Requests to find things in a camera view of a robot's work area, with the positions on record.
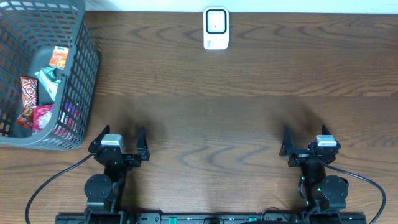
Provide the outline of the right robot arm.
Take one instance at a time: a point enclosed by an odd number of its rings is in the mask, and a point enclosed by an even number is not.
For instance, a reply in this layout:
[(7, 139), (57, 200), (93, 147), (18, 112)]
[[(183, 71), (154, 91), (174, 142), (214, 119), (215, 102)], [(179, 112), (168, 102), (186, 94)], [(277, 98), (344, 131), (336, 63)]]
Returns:
[(346, 207), (349, 183), (342, 177), (326, 175), (325, 171), (340, 148), (325, 125), (305, 149), (296, 148), (289, 128), (284, 128), (279, 156), (289, 158), (288, 166), (301, 169), (299, 192), (307, 203), (297, 218), (302, 223), (321, 223), (327, 215), (332, 216), (330, 223), (342, 222), (339, 212)]

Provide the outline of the red purple noodle packet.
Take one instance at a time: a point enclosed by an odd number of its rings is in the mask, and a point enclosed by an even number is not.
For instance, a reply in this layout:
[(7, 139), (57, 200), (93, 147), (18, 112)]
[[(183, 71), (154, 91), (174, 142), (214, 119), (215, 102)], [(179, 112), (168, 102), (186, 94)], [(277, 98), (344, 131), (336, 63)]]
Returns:
[(53, 111), (53, 105), (39, 105), (34, 108), (32, 134), (41, 132), (49, 123)]

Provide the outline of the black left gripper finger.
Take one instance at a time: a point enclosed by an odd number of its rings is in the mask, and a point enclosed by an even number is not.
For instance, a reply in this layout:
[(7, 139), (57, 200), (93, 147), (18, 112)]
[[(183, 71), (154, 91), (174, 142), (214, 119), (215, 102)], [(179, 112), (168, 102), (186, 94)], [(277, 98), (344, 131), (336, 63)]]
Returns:
[(142, 127), (139, 131), (139, 137), (136, 143), (136, 149), (139, 154), (148, 154), (149, 148), (146, 142), (146, 131), (145, 128)]
[(101, 141), (104, 138), (105, 135), (109, 134), (110, 132), (110, 126), (106, 125), (102, 132), (93, 140), (91, 143), (92, 145), (101, 145)]

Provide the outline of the red Top chocolate bar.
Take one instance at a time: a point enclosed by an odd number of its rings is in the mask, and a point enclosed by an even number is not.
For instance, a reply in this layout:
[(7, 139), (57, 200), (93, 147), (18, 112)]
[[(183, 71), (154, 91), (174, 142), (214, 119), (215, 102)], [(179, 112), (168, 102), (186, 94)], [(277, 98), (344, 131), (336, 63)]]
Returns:
[(32, 129), (34, 108), (37, 105), (38, 80), (32, 77), (22, 76), (22, 111), (17, 119), (17, 124)]

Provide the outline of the orange tissue pack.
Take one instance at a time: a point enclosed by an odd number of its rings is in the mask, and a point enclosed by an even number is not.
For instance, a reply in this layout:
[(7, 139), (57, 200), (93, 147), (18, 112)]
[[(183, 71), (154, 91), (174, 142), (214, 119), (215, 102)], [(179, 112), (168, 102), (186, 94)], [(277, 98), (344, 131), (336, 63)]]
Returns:
[(69, 48), (67, 47), (55, 46), (50, 58), (49, 66), (63, 70), (68, 58), (68, 52)]

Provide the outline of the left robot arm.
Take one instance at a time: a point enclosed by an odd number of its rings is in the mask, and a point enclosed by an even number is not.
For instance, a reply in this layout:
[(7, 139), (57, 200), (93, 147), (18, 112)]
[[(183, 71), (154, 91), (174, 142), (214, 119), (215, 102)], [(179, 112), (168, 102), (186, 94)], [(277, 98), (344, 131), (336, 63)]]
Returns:
[(104, 166), (102, 174), (91, 176), (85, 184), (87, 197), (84, 223), (135, 223), (133, 214), (121, 208), (127, 174), (142, 161), (150, 159), (144, 128), (139, 131), (136, 154), (124, 152), (120, 134), (111, 134), (110, 126), (90, 143), (88, 151)]

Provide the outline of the teal snack wrapper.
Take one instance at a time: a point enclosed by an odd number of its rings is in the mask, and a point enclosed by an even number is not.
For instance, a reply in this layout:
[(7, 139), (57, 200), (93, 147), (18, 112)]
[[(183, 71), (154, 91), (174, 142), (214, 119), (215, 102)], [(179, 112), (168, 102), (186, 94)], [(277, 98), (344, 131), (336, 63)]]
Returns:
[(34, 73), (52, 101), (55, 101), (58, 85), (61, 83), (61, 79), (55, 75), (54, 70), (55, 67), (44, 67), (41, 68), (40, 71)]

